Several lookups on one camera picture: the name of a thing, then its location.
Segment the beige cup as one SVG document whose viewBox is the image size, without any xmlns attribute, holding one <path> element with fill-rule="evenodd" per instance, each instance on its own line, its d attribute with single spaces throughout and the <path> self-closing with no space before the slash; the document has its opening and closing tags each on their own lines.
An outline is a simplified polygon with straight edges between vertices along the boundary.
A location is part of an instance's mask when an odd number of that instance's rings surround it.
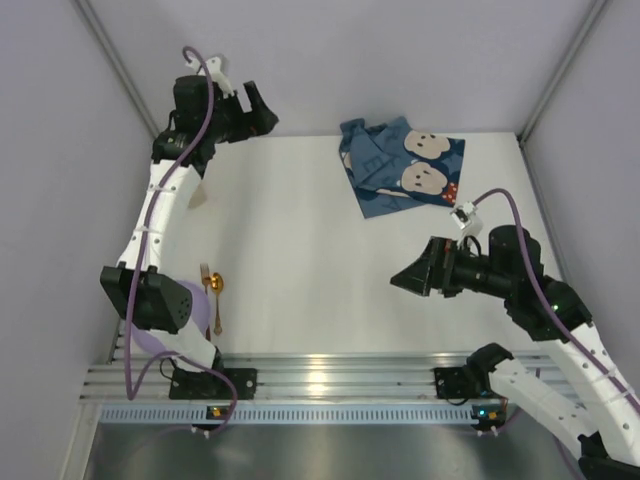
<svg viewBox="0 0 640 480">
<path fill-rule="evenodd" d="M 200 182 L 193 194 L 191 195 L 187 208 L 189 210 L 195 210 L 207 201 L 207 194 L 203 182 Z"/>
</svg>

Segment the blue cartoon bear placemat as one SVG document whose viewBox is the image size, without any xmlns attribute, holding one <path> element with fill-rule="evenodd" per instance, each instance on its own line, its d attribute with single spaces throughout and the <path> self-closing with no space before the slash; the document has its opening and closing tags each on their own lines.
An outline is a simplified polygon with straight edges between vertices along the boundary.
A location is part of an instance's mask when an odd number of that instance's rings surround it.
<svg viewBox="0 0 640 480">
<path fill-rule="evenodd" d="M 339 156 L 366 219 L 456 203 L 466 141 L 418 131 L 403 116 L 340 124 Z"/>
</svg>

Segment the copper fork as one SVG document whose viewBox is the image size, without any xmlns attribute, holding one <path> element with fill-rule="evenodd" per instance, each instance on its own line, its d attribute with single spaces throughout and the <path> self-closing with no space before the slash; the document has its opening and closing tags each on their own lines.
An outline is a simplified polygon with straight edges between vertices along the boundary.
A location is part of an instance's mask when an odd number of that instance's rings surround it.
<svg viewBox="0 0 640 480">
<path fill-rule="evenodd" d="M 201 283 L 204 288 L 204 292 L 208 293 L 209 286 L 210 286 L 210 270 L 207 263 L 200 264 L 200 277 L 201 277 Z"/>
</svg>

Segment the gold spoon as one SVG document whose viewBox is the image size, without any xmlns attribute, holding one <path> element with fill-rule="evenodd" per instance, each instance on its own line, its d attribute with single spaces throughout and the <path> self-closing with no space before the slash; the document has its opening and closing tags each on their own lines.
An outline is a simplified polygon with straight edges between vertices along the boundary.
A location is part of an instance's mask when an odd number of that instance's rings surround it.
<svg viewBox="0 0 640 480">
<path fill-rule="evenodd" d="M 220 336 L 223 333 L 220 315 L 220 297 L 224 290 L 224 279 L 218 272 L 214 272 L 211 275 L 210 284 L 216 299 L 213 333 L 215 336 Z"/>
</svg>

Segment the purple plastic plate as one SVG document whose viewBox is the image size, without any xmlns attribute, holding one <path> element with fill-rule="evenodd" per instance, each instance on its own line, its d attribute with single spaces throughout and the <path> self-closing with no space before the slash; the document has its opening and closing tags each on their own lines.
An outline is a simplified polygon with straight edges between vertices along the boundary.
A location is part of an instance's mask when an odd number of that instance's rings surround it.
<svg viewBox="0 0 640 480">
<path fill-rule="evenodd" d="M 210 365 L 215 357 L 216 348 L 205 338 L 211 315 L 209 300 L 198 285 L 188 281 L 179 281 L 178 284 L 191 295 L 190 313 L 186 324 L 177 334 L 157 329 L 143 330 L 133 325 L 133 341 L 150 355 L 173 351 L 193 362 Z"/>
</svg>

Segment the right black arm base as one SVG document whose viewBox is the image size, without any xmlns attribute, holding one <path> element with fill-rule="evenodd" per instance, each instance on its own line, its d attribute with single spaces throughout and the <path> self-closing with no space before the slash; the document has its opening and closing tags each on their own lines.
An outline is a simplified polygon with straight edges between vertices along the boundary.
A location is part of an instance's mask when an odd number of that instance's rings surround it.
<svg viewBox="0 0 640 480">
<path fill-rule="evenodd" d="M 462 401 L 497 397 L 489 387 L 488 378 L 467 366 L 437 367 L 433 369 L 433 375 L 438 399 Z"/>
</svg>

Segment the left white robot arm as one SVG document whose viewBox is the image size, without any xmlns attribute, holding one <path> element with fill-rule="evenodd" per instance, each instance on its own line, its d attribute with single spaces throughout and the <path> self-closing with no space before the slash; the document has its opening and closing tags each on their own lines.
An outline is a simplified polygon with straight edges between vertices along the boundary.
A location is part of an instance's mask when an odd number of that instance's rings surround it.
<svg viewBox="0 0 640 480">
<path fill-rule="evenodd" d="M 217 348 L 204 336 L 192 291 L 165 272 L 188 204 L 215 148 L 270 133 L 278 122 L 255 82 L 243 85 L 250 108 L 202 75 L 178 78 L 167 127 L 152 144 L 150 179 L 131 239 L 100 284 L 119 317 L 146 331 L 186 370 L 211 368 Z"/>
</svg>

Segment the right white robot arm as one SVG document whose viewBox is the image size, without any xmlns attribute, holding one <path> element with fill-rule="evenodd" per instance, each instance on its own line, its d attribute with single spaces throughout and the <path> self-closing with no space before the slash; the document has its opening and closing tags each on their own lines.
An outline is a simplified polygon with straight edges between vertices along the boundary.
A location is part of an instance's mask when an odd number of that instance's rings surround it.
<svg viewBox="0 0 640 480">
<path fill-rule="evenodd" d="M 587 479 L 639 476 L 639 399 L 617 373 L 593 317 L 565 282 L 544 272 L 541 247 L 515 225 L 493 228 L 488 252 L 473 252 L 474 237 L 432 237 L 391 285 L 427 297 L 465 290 L 502 300 L 508 317 L 564 374 L 575 402 L 527 372 L 513 353 L 489 343 L 467 357 L 441 398 L 502 397 L 544 426 L 577 460 Z"/>
</svg>

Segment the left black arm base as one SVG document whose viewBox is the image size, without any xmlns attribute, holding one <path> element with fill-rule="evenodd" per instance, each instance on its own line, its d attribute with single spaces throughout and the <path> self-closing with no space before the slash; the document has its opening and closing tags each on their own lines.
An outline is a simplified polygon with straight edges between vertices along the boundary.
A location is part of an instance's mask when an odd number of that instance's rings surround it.
<svg viewBox="0 0 640 480">
<path fill-rule="evenodd" d="M 252 400 L 257 388 L 258 371 L 253 368 L 226 368 L 223 374 L 233 384 L 239 400 Z M 230 387 L 206 372 L 177 368 L 171 378 L 171 400 L 231 400 Z"/>
</svg>

